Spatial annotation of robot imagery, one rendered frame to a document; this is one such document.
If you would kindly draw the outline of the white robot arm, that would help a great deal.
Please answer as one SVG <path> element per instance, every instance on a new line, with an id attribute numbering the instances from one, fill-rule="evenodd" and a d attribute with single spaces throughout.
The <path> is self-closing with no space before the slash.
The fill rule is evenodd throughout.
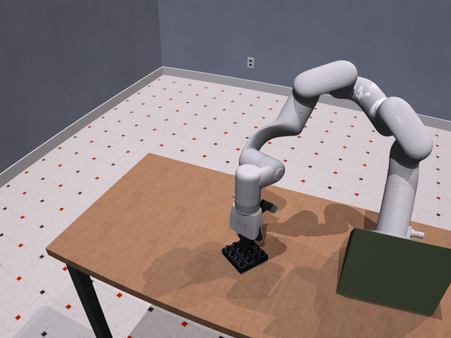
<path id="1" fill-rule="evenodd" d="M 273 138 L 299 135 L 320 95 L 325 93 L 354 101 L 381 135 L 396 139 L 390 150 L 376 230 L 371 231 L 409 240 L 412 237 L 423 239 L 424 232 L 414 231 L 409 225 L 418 185 L 419 162 L 432 152 L 432 137 L 405 100 L 399 97 L 387 99 L 374 82 L 358 77 L 356 67 L 346 60 L 299 74 L 277 119 L 249 138 L 235 172 L 235 193 L 232 195 L 235 208 L 245 214 L 254 213 L 259 208 L 262 213 L 268 210 L 275 214 L 277 206 L 263 199 L 260 203 L 261 189 L 282 179 L 285 166 L 259 150 Z"/>

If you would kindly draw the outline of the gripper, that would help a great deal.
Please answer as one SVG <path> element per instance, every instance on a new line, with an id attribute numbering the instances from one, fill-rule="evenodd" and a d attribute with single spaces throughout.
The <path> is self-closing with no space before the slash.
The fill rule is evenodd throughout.
<path id="1" fill-rule="evenodd" d="M 243 248 L 245 245 L 245 250 L 248 250 L 252 247 L 254 240 L 262 240 L 262 209 L 259 208 L 259 210 L 254 213 L 245 214 L 235 208 L 234 202 L 230 213 L 230 228 L 238 233 L 238 237 L 240 238 L 240 247 Z"/>

